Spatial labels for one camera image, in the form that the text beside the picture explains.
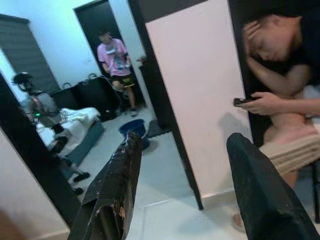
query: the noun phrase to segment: smartphone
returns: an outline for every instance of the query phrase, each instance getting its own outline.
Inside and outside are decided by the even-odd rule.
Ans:
[[[245,98],[234,98],[233,99],[233,106],[235,106],[236,108],[239,108],[240,104],[246,104],[246,103],[250,103],[252,101],[256,100],[255,98],[251,97],[248,99]]]

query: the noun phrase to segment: ear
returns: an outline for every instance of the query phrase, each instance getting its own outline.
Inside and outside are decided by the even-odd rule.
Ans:
[[[280,26],[282,24],[281,17],[274,14],[270,15],[268,20],[270,23],[276,26]]]

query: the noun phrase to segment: black shorts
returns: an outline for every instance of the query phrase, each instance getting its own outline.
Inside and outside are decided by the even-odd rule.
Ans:
[[[133,87],[135,85],[134,80],[132,78],[132,75],[127,75],[127,76],[112,76],[111,81],[118,81],[123,85],[124,88],[129,88]]]

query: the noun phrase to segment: blue bucket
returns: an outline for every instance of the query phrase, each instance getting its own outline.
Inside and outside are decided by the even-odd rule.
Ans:
[[[135,133],[139,137],[143,137],[146,134],[145,121],[142,119],[133,120],[119,128],[119,132],[123,135],[123,137],[127,137],[127,133],[129,131]],[[147,136],[142,138],[142,149],[145,150],[149,147],[150,141]]]

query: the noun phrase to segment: pink t-shirt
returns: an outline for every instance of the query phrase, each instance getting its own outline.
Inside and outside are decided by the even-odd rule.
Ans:
[[[130,69],[126,67],[127,49],[120,39],[113,38],[111,44],[101,43],[97,47],[99,62],[105,63],[110,69],[111,76],[127,76],[131,74]]]

